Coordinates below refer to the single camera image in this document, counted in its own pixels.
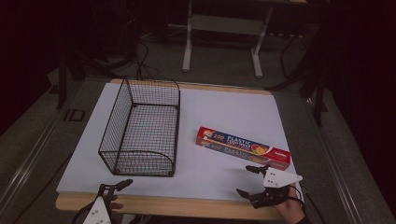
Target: robotic hand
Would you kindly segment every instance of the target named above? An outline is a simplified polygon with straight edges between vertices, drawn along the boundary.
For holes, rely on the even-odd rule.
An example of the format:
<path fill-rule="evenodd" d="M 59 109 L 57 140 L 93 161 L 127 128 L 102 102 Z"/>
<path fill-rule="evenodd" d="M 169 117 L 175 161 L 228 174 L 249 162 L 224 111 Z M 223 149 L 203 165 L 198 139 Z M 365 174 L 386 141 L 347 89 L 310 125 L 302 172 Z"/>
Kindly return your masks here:
<path fill-rule="evenodd" d="M 113 198 L 114 191 L 120 191 L 128 186 L 130 186 L 134 181 L 132 179 L 123 180 L 116 185 L 105 185 L 102 184 L 99 187 L 98 193 L 96 195 L 95 201 L 89 203 L 85 207 L 81 208 L 78 213 L 73 218 L 73 224 L 76 223 L 79 216 L 83 213 L 89 211 L 88 215 L 85 217 L 83 224 L 114 224 L 116 223 L 111 218 L 111 199 Z"/>
<path fill-rule="evenodd" d="M 277 205 L 291 199 L 289 197 L 289 184 L 303 180 L 300 175 L 277 170 L 268 165 L 263 167 L 247 166 L 246 169 L 252 173 L 262 173 L 264 175 L 264 192 L 250 195 L 241 189 L 236 190 L 241 197 L 250 200 L 254 208 Z"/>

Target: white table leg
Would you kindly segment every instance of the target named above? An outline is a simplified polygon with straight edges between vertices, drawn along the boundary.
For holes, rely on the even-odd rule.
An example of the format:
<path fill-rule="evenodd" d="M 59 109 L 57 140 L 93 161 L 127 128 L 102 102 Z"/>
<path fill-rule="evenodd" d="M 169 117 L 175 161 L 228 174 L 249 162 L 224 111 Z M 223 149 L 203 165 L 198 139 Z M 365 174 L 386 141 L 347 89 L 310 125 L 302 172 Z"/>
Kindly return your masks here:
<path fill-rule="evenodd" d="M 187 43 L 186 49 L 184 50 L 184 59 L 183 59 L 183 72 L 190 71 L 190 61 L 191 61 L 191 16 L 192 16 L 192 0 L 189 1 L 189 17 L 187 18 Z"/>
<path fill-rule="evenodd" d="M 267 31 L 267 27 L 270 22 L 272 12 L 273 12 L 273 8 L 272 7 L 268 8 L 265 21 L 262 23 L 262 28 L 259 33 L 259 41 L 257 42 L 256 47 L 251 50 L 251 58 L 253 60 L 254 74 L 256 75 L 257 78 L 262 77 L 262 66 L 260 65 L 259 51 L 260 48 L 262 47 L 262 41 L 264 40 L 265 32 Z"/>

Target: human hand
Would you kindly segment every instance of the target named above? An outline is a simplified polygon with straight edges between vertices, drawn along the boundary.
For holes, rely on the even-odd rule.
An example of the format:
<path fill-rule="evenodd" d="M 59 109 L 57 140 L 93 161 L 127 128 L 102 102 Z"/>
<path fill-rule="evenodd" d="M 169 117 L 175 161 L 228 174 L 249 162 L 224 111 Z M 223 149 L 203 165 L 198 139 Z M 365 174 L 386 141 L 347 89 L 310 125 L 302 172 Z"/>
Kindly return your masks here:
<path fill-rule="evenodd" d="M 113 214 L 116 214 L 117 210 L 123 208 L 122 203 L 114 203 L 118 198 L 119 198 L 118 195 L 113 195 L 113 197 L 111 198 L 110 209 Z"/>
<path fill-rule="evenodd" d="M 289 187 L 289 197 L 297 198 L 295 184 Z M 300 203 L 294 200 L 286 200 L 283 203 L 274 205 L 274 208 L 288 224 L 295 224 L 305 217 Z"/>

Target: floor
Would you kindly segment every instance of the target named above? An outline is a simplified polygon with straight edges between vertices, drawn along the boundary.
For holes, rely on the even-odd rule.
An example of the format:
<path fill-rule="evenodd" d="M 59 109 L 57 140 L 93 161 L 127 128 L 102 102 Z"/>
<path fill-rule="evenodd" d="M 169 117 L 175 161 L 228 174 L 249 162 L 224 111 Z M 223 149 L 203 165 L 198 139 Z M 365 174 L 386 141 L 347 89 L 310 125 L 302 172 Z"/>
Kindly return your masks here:
<path fill-rule="evenodd" d="M 177 82 L 248 87 L 261 90 L 286 80 L 280 67 L 279 55 L 288 44 L 288 39 L 274 35 L 265 38 L 260 53 L 264 77 L 257 79 L 254 77 L 250 51 L 248 50 L 251 39 L 234 36 L 234 38 L 243 37 L 243 39 L 239 39 L 241 40 L 239 44 L 235 45 L 233 41 L 229 43 L 229 39 L 222 40 L 221 36 L 217 36 L 218 41 L 210 42 L 207 40 L 208 35 L 210 34 L 194 34 L 189 73 L 181 71 L 185 43 L 185 29 L 183 27 L 172 27 L 166 41 L 155 34 L 142 35 L 137 51 L 141 60 L 146 58 L 144 66 L 141 68 L 142 76 L 170 77 Z M 285 55 L 284 59 L 288 73 L 298 64 L 304 54 L 304 49 L 300 44 L 300 41 L 294 42 Z M 113 72 L 119 75 L 132 76 L 137 73 L 137 64 L 127 64 Z M 56 187 L 62 177 L 67 160 L 76 147 L 78 139 L 88 122 L 89 115 L 95 106 L 95 102 L 90 99 L 97 97 L 105 83 L 111 79 L 96 73 L 90 68 L 87 68 L 87 73 L 84 81 L 75 81 L 69 77 L 68 101 L 63 109 L 55 109 L 58 104 L 58 96 L 47 92 L 1 136 L 0 148 L 7 149 L 0 150 L 0 189 L 7 193 L 1 197 L 0 204 L 7 205 L 1 208 L 1 223 L 71 223 L 76 212 L 56 209 L 55 201 L 58 196 Z M 49 74 L 52 83 L 56 83 L 57 74 L 57 70 Z M 329 91 L 326 91 L 324 98 L 324 104 L 328 112 L 322 113 L 323 127 L 310 129 L 304 126 L 308 121 L 305 116 L 306 108 L 301 101 L 305 99 L 298 101 L 299 104 L 295 103 L 296 99 L 300 99 L 298 90 L 301 85 L 302 83 L 295 83 L 282 91 L 273 92 L 273 95 L 275 98 L 287 96 L 286 98 L 289 99 L 284 104 L 278 105 L 282 107 L 282 111 L 286 111 L 281 114 L 286 136 L 292 136 L 292 133 L 296 132 L 300 132 L 301 136 L 306 136 L 306 138 L 288 138 L 289 144 L 305 147 L 305 150 L 312 150 L 312 157 L 299 158 L 296 155 L 296 160 L 300 164 L 303 164 L 304 161 L 330 161 L 330 163 L 335 162 L 337 164 L 335 168 L 323 168 L 323 170 L 316 171 L 310 169 L 309 166 L 297 166 L 297 169 L 302 173 L 311 174 L 307 177 L 306 183 L 314 189 L 310 194 L 315 202 L 321 204 L 322 201 L 334 201 L 334 207 L 319 208 L 322 215 L 326 217 L 326 222 L 395 223 L 394 217 L 371 178 L 353 136 L 333 102 L 332 94 Z M 83 109 L 88 113 L 81 122 L 67 121 L 64 120 L 67 109 Z M 300 113 L 302 114 L 301 119 L 294 120 L 294 116 Z M 308 136 L 312 134 L 319 136 L 321 141 L 310 141 Z M 315 150 L 315 147 L 321 146 L 321 144 L 325 144 L 332 150 L 325 152 Z M 24 173 L 21 177 L 24 180 L 24 187 L 18 189 L 14 186 L 12 189 L 8 189 L 10 180 L 21 167 L 26 156 L 38 148 L 44 148 L 44 150 L 32 155 L 37 160 L 31 164 L 25 164 L 25 167 L 30 167 L 31 171 Z M 322 177 L 323 180 L 316 179 L 320 174 L 326 174 Z M 334 174 L 342 174 L 343 178 L 336 179 L 338 175 Z M 345 187 L 342 189 L 328 188 L 325 184 L 326 181 L 338 181 L 345 184 Z M 341 200 L 327 197 L 334 194 L 339 194 Z M 349 210 L 356 211 L 356 213 L 337 214 L 335 211 L 343 209 L 343 206 L 350 206 Z M 312 217 L 314 223 L 320 222 L 312 204 L 309 205 L 308 215 Z M 116 219 L 121 223 L 122 216 L 117 215 Z M 220 220 L 191 220 L 186 218 L 169 220 L 169 217 L 155 217 L 155 222 L 150 223 L 170 222 L 219 223 Z M 221 222 L 251 223 L 242 220 L 222 220 Z"/>

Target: black cable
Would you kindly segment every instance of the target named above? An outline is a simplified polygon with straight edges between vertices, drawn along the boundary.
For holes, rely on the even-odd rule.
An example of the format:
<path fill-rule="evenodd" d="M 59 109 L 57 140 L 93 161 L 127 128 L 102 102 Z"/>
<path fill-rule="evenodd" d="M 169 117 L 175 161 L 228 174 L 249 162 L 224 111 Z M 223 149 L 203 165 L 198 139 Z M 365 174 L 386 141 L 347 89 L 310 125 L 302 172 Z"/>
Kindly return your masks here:
<path fill-rule="evenodd" d="M 143 59 L 142 59 L 141 62 L 139 62 L 139 59 L 140 59 L 140 58 L 139 58 L 138 55 L 136 54 L 136 61 L 137 61 L 136 78 L 139 78 L 139 77 L 140 77 L 140 79 L 143 79 L 141 68 L 142 68 L 143 63 L 144 63 L 144 61 L 146 60 L 146 58 L 147 58 L 147 56 L 148 56 L 148 54 L 149 54 L 149 47 L 148 47 L 145 43 L 143 43 L 143 42 L 141 42 L 141 41 L 138 41 L 138 43 L 141 44 L 141 45 L 143 45 L 143 47 L 145 47 L 145 49 L 146 49 L 146 54 L 145 54 L 145 56 L 143 57 Z"/>
<path fill-rule="evenodd" d="M 323 215 L 320 213 L 317 205 L 314 203 L 314 201 L 312 200 L 311 196 L 308 194 L 308 191 L 306 191 L 306 193 L 304 195 L 306 195 L 306 197 L 308 198 L 309 202 L 311 202 L 312 206 L 314 206 L 314 209 L 315 209 L 315 211 L 317 211 L 318 216 L 319 216 L 320 220 L 322 221 L 322 223 L 325 224 L 326 221 L 324 220 Z"/>
<path fill-rule="evenodd" d="M 120 35 L 120 40 L 119 40 L 119 44 L 117 46 L 117 53 L 119 53 L 120 50 L 120 43 L 121 41 L 123 41 L 123 39 L 125 38 L 125 33 L 128 31 L 128 29 L 131 29 L 132 33 L 138 33 L 138 19 L 140 17 L 141 14 L 141 10 L 142 10 L 142 6 L 141 6 L 141 1 L 138 1 L 138 9 L 137 10 L 133 10 L 134 8 L 134 3 L 133 1 L 129 0 L 126 1 L 128 3 L 125 4 L 126 10 L 126 16 L 128 17 L 128 21 L 123 25 L 123 29 Z M 107 76 L 107 77 L 113 77 L 113 78 L 122 78 L 122 77 L 118 77 L 117 75 L 111 74 L 111 72 L 107 72 L 107 69 L 115 69 L 115 68 L 119 68 L 121 66 L 127 65 L 128 63 L 130 63 L 131 61 L 134 60 L 134 56 L 135 56 L 135 52 L 126 52 L 124 55 L 124 58 L 118 62 L 115 63 L 108 63 L 108 64 L 101 64 L 101 63 L 97 63 L 94 62 L 93 60 L 91 60 L 90 58 L 86 57 L 85 55 L 81 55 L 81 52 L 78 53 L 78 56 L 80 57 L 80 59 L 82 61 L 87 61 L 85 62 L 86 65 L 95 68 L 96 70 L 98 70 L 99 72 L 101 72 L 103 75 Z"/>
<path fill-rule="evenodd" d="M 155 67 L 148 66 L 148 65 L 146 65 L 145 63 L 143 63 L 143 67 L 145 68 L 146 72 L 148 73 L 148 77 L 150 77 L 150 78 L 155 78 L 155 77 L 157 77 L 157 76 L 160 74 L 160 70 L 158 70 L 158 69 L 155 68 Z M 156 74 L 153 76 L 153 75 L 149 72 L 148 68 L 155 70 L 155 71 L 156 71 Z"/>
<path fill-rule="evenodd" d="M 290 196 L 285 196 L 285 197 L 282 197 L 282 198 L 285 198 L 286 200 L 293 200 L 293 201 L 298 202 L 298 203 L 301 205 L 301 207 L 302 207 L 302 209 L 303 209 L 303 212 L 305 213 L 306 205 L 305 205 L 305 203 L 303 202 L 303 200 L 301 200 L 301 199 L 299 199 L 299 198 L 290 197 Z"/>
<path fill-rule="evenodd" d="M 41 194 L 44 193 L 44 191 L 47 189 L 47 187 L 50 185 L 50 183 L 53 181 L 53 179 L 55 178 L 55 176 L 61 171 L 61 169 L 64 167 L 64 165 L 72 158 L 72 154 L 70 154 L 66 160 L 64 160 L 62 162 L 62 164 L 59 166 L 59 168 L 56 170 L 55 174 L 50 178 L 50 180 L 47 182 L 47 184 L 44 186 L 44 188 L 42 190 L 40 190 L 40 192 L 38 192 L 38 194 L 33 198 L 32 201 L 30 201 L 30 203 L 20 212 L 20 214 L 17 216 L 17 219 L 15 219 L 15 221 L 13 222 L 14 224 L 16 224 L 20 218 L 26 213 L 26 211 L 28 211 L 32 205 L 35 203 L 35 201 L 37 201 L 37 199 L 41 196 Z"/>
<path fill-rule="evenodd" d="M 85 64 L 87 64 L 89 67 L 96 69 L 98 72 L 100 72 L 101 74 L 103 74 L 105 76 L 111 77 L 111 78 L 123 78 L 122 76 L 118 76 L 118 75 L 110 72 L 107 68 L 105 68 L 101 64 L 97 63 L 96 61 L 92 60 L 91 58 L 89 58 L 87 55 L 85 55 L 81 51 L 71 48 L 71 52 L 76 57 L 78 57 L 81 61 L 83 61 Z"/>
<path fill-rule="evenodd" d="M 302 199 L 302 198 L 303 198 L 301 192 L 300 192 L 296 187 L 294 187 L 294 186 L 292 186 L 292 185 L 289 185 L 289 187 L 294 188 L 294 189 L 296 190 L 296 192 L 298 193 L 298 196 L 299 196 L 298 198 L 299 198 L 299 199 Z"/>
<path fill-rule="evenodd" d="M 81 208 L 74 216 L 73 216 L 73 220 L 72 220 L 72 224 L 76 224 L 77 223 L 77 219 L 84 213 L 88 212 L 91 210 L 92 206 L 93 206 L 94 202 L 91 202 L 87 205 L 85 205 L 83 208 Z"/>

